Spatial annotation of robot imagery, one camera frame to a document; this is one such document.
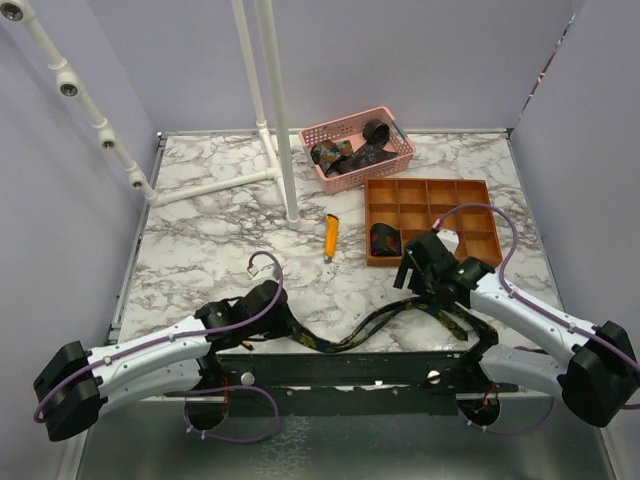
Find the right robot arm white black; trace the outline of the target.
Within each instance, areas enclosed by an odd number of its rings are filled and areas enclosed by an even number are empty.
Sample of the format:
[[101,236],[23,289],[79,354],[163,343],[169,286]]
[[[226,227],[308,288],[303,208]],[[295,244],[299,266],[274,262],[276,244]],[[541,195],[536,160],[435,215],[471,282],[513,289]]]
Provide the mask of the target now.
[[626,330],[562,312],[508,282],[503,271],[468,257],[458,261],[457,236],[430,230],[403,249],[395,287],[408,287],[456,317],[490,316],[540,347],[497,343],[459,367],[461,383],[481,391],[509,383],[559,398],[579,419],[605,427],[639,388],[639,364]]

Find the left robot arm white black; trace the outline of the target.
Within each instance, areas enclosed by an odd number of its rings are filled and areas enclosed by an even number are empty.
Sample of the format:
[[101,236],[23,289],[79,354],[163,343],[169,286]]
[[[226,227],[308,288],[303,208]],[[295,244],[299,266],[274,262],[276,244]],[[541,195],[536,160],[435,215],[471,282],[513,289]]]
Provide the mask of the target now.
[[210,302],[186,319],[123,344],[61,347],[33,383],[35,422],[51,441],[88,430],[109,411],[158,395],[228,395],[235,374],[218,358],[222,350],[260,336],[291,335],[297,320],[281,284],[266,280],[244,297]]

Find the blue yellow floral tie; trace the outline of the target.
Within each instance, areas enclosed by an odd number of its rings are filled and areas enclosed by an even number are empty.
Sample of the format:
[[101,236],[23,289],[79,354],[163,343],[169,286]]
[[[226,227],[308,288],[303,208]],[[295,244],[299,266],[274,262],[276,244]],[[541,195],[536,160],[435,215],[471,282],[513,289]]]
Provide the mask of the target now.
[[288,334],[286,337],[316,352],[324,354],[343,353],[359,347],[398,315],[412,310],[419,310],[432,317],[457,340],[468,340],[468,333],[457,322],[457,319],[459,319],[473,329],[479,338],[478,343],[485,348],[498,344],[499,335],[493,326],[457,304],[444,304],[436,300],[430,300],[426,296],[399,300],[378,308],[373,313],[368,314],[348,336],[338,342],[321,338],[296,319],[287,322]]

